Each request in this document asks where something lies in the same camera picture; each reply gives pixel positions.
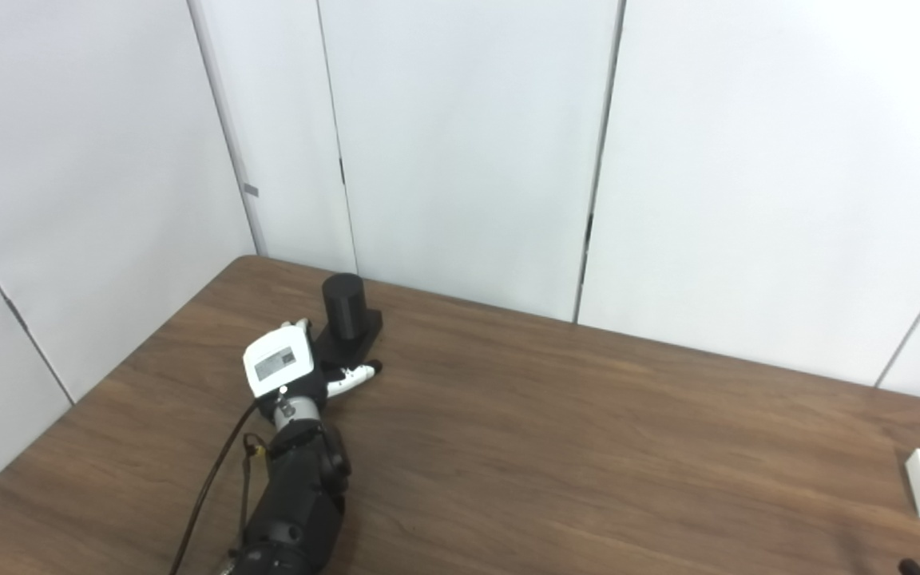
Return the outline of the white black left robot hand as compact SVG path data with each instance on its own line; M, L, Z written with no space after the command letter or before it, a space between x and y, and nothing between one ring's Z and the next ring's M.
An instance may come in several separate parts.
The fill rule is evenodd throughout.
M322 367L307 318L260 336L248 345L242 363L256 408L279 430L290 422L320 421L330 398L383 371L377 360L353 367Z

